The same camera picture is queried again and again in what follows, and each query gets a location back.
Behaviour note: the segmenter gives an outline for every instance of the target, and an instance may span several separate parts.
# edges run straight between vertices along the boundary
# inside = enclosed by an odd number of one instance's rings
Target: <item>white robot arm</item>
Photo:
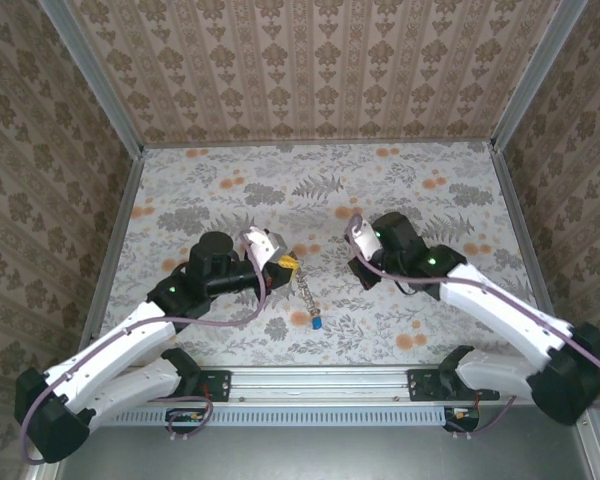
[[[188,323],[215,325],[184,319],[199,319],[219,295],[252,288],[262,299],[260,285],[266,295],[290,281],[293,271],[277,264],[286,252],[280,236],[251,227],[241,237],[249,244],[250,259],[238,258],[228,235],[205,233],[191,248],[189,261],[160,281],[121,324],[45,372],[30,368],[18,377],[15,417],[46,462],[66,458],[123,411],[155,398],[193,394],[201,369],[179,348],[166,350],[133,373],[118,375]],[[45,391],[48,395],[41,399]],[[30,413],[35,402],[39,406]]]
[[[551,418],[571,425],[600,394],[600,370],[560,338],[600,360],[600,332],[592,325],[574,327],[544,314],[495,285],[451,248],[428,248],[398,212],[373,224],[354,217],[346,236],[359,252],[349,267],[365,289],[382,276],[408,277],[411,288],[475,316],[523,355],[459,347],[440,367],[450,397],[458,388],[496,390],[532,399]]]

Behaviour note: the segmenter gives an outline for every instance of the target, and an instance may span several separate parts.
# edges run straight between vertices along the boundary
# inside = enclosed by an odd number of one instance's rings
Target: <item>floral wall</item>
[[[14,381],[77,348],[130,158],[35,1],[0,1],[0,479]]]
[[[600,0],[590,0],[505,151],[559,315],[600,328]]]
[[[559,0],[70,0],[145,144],[490,136]]]

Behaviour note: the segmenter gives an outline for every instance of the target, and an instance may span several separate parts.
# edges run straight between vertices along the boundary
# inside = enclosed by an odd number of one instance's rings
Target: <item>chain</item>
[[[298,260],[298,256],[295,254],[295,252],[291,252],[289,256],[294,260]],[[313,295],[311,295],[311,290],[309,290],[306,275],[300,267],[298,267],[298,269],[296,270],[296,282],[298,283],[298,291],[300,294],[300,298],[307,307],[309,314],[312,318],[319,317],[320,309],[316,306],[316,302],[313,301]]]

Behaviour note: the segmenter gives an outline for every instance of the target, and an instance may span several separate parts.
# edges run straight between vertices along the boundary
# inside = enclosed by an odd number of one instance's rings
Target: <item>gray leaf pattern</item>
[[[426,295],[404,297],[391,282],[365,291],[350,273],[347,220],[394,210],[429,245],[449,245],[533,303],[486,143],[174,148],[147,150],[144,160],[102,332],[185,261],[202,233],[226,232],[242,255],[237,235],[257,225],[298,255],[323,328],[311,328],[292,281],[249,325],[190,326],[170,342],[201,365],[433,363],[460,343],[505,349],[470,315]],[[222,296],[205,319],[239,319],[255,305],[252,291]]]
[[[331,178],[325,175],[319,175],[318,177],[309,176],[293,189],[291,195],[320,200],[321,197],[327,198],[331,192],[339,192],[342,188],[340,177],[336,178],[333,175],[331,175]]]

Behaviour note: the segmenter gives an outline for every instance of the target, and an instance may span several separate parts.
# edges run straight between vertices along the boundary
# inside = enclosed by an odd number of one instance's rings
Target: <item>purple cable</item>
[[[406,283],[414,283],[417,285],[428,285],[431,283],[457,283],[457,284],[461,284],[461,285],[469,285],[472,287],[479,288],[483,292],[490,293],[491,295],[493,295],[496,298],[498,298],[499,300],[503,301],[510,307],[515,308],[518,312],[522,313],[524,316],[531,319],[531,321],[533,321],[537,325],[539,325],[542,328],[544,328],[545,330],[553,333],[556,337],[558,337],[560,340],[565,342],[567,345],[569,345],[571,348],[573,348],[576,352],[578,352],[580,355],[582,355],[584,358],[589,360],[591,363],[593,363],[596,367],[598,367],[600,369],[600,359],[596,358],[594,355],[592,355],[590,352],[588,352],[581,345],[577,344],[570,337],[568,337],[567,335],[565,335],[558,329],[554,328],[550,323],[545,322],[543,319],[538,317],[531,310],[528,310],[527,308],[520,305],[515,300],[512,300],[507,295],[490,287],[489,285],[485,285],[483,283],[477,282],[475,280],[470,280],[468,278],[449,278],[449,277],[412,278],[412,277],[405,277],[402,275],[391,275],[391,274],[388,274],[388,273],[383,272],[382,270],[376,268],[375,266],[373,266],[371,263],[369,263],[364,258],[364,256],[362,255],[362,252],[360,251],[358,246],[353,242],[353,231],[354,231],[354,229],[355,230],[360,229],[360,227],[362,226],[362,221],[363,221],[362,216],[360,214],[355,214],[353,217],[351,217],[351,220],[349,220],[349,224],[347,225],[347,229],[346,229],[345,233],[347,234],[347,236],[349,238],[349,244],[353,248],[353,250],[356,254],[356,257],[358,257],[358,260],[360,260],[360,262],[362,262],[362,264],[365,267],[367,267],[371,272],[375,273],[376,275],[378,275],[380,277],[388,278],[395,282],[401,282],[401,283],[406,282]]]
[[[129,328],[126,329],[126,332],[120,331],[120,332],[116,333],[115,335],[113,335],[111,338],[108,338],[101,345],[98,345],[96,348],[94,348],[93,351],[91,351],[87,355],[85,355],[84,358],[82,358],[81,360],[78,360],[73,366],[71,366],[71,368],[69,368],[69,370],[67,370],[63,375],[61,375],[55,382],[53,382],[51,385],[49,385],[47,388],[45,388],[44,391],[40,395],[38,395],[38,397],[33,401],[31,406],[29,407],[29,410],[27,410],[27,414],[24,416],[24,419],[22,420],[22,427],[20,428],[20,432],[18,434],[18,442],[20,445],[20,456],[22,457],[22,460],[25,463],[27,463],[29,465],[42,465],[43,463],[45,463],[44,459],[31,458],[29,456],[29,454],[27,453],[27,431],[29,430],[29,424],[31,423],[31,417],[33,417],[33,414],[35,413],[35,411],[38,409],[38,407],[40,407],[40,404],[42,404],[42,402],[51,394],[51,392],[53,392],[56,388],[58,388],[58,386],[62,382],[71,380],[71,378],[73,377],[73,374],[76,373],[84,364],[86,364],[89,360],[91,360],[98,353],[100,353],[102,350],[104,350],[106,347],[111,345],[113,342],[115,342],[119,338],[121,338],[125,335],[128,335],[136,328],[140,328],[143,325],[148,325],[150,323],[174,322],[174,323],[187,323],[187,324],[193,324],[193,325],[205,325],[205,326],[210,326],[210,327],[238,327],[241,325],[246,325],[247,323],[251,322],[254,318],[256,318],[260,314],[260,312],[264,308],[264,303],[265,303],[265,299],[267,296],[264,276],[262,275],[262,271],[260,270],[260,267],[258,266],[258,262],[257,262],[255,256],[253,255],[253,252],[251,251],[251,246],[249,245],[248,240],[242,234],[240,234],[240,241],[243,243],[245,250],[247,252],[247,257],[249,258],[251,265],[253,265],[253,268],[256,272],[256,276],[258,277],[258,285],[260,287],[260,297],[258,298],[258,306],[256,307],[256,310],[251,315],[249,315],[247,318],[245,318],[243,320],[232,321],[232,322],[213,322],[210,320],[200,320],[198,318],[180,318],[180,317],[148,318],[145,320],[140,320],[137,323],[134,323],[133,325],[131,325]],[[174,398],[174,399],[170,399],[168,401],[186,401],[186,400],[180,400],[180,398]],[[211,407],[211,410],[210,410],[209,414],[207,415],[207,419],[210,418],[212,409],[213,409],[213,407]],[[200,426],[203,426],[203,425],[206,425],[206,421],[203,421],[203,423],[201,423]]]
[[[156,402],[204,402],[207,404],[207,407],[208,407],[207,414],[204,416],[204,418],[202,419],[200,424],[196,427],[196,429],[193,430],[191,433],[181,435],[181,434],[178,434],[173,431],[174,420],[178,417],[183,417],[185,415],[188,415],[187,412],[176,412],[173,415],[171,415],[171,417],[169,417],[169,423],[167,424],[167,430],[169,431],[169,433],[171,435],[175,435],[175,436],[180,435],[180,437],[184,437],[184,435],[186,435],[187,437],[193,437],[194,435],[197,435],[207,425],[207,423],[209,423],[209,420],[211,420],[211,415],[213,415],[213,402],[211,400],[209,400],[207,397],[157,398],[155,401]]]
[[[451,425],[453,428],[455,428],[456,430],[460,430],[459,432],[454,432],[454,433],[459,433],[461,435],[464,435],[465,437],[469,437],[472,435],[476,435],[478,433],[484,433],[484,432],[488,432],[489,430],[491,430],[493,427],[496,426],[496,424],[502,420],[502,417],[504,417],[504,415],[509,411],[509,409],[513,406],[513,402],[516,401],[515,396],[511,397],[509,399],[509,401],[507,402],[507,404],[504,406],[504,408],[502,410],[500,410],[500,413],[498,413],[498,415],[496,415],[496,417],[491,420],[489,423],[487,423],[484,427],[480,427],[477,430],[474,430],[473,432],[467,432],[464,428],[462,428],[460,425],[458,425],[457,423],[453,423],[450,422],[449,420],[447,420],[447,425]]]

